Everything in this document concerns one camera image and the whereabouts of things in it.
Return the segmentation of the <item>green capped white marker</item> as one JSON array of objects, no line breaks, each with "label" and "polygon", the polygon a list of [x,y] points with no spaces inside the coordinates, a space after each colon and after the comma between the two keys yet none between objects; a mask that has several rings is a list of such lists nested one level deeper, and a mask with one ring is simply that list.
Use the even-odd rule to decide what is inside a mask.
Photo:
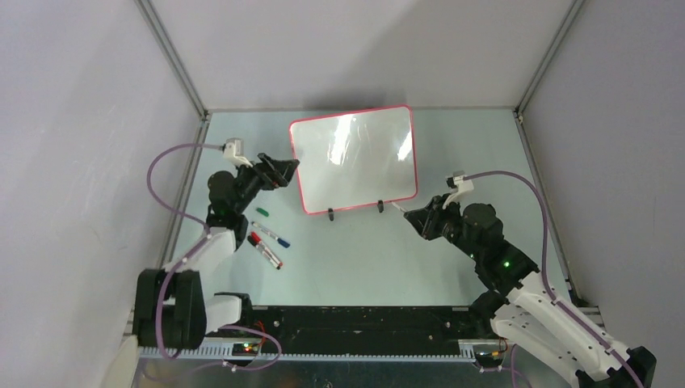
[{"label": "green capped white marker", "polygon": [[398,210],[399,210],[400,212],[402,212],[402,213],[406,213],[406,212],[407,212],[407,210],[406,210],[404,207],[402,207],[401,205],[399,205],[397,202],[391,202],[391,205],[392,205],[393,207],[395,207],[396,209],[398,209]]}]

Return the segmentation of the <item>red framed whiteboard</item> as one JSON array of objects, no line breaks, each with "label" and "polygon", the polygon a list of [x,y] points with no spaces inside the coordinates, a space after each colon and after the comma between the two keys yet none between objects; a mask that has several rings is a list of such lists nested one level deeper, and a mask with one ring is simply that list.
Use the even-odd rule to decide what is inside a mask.
[{"label": "red framed whiteboard", "polygon": [[414,115],[405,104],[294,120],[288,132],[308,215],[418,194]]}]

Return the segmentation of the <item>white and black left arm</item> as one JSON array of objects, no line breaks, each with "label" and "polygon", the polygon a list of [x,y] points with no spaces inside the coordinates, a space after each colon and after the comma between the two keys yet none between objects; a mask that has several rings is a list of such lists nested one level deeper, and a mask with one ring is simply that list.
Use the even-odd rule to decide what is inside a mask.
[{"label": "white and black left arm", "polygon": [[206,335],[223,327],[240,337],[254,330],[248,296],[216,291],[212,274],[246,241],[244,212],[251,201],[261,191],[287,187],[299,164],[261,153],[257,163],[239,162],[235,174],[218,171],[208,178],[207,217],[195,245],[173,263],[145,269],[137,278],[132,333],[141,346],[172,358],[197,349]]}]

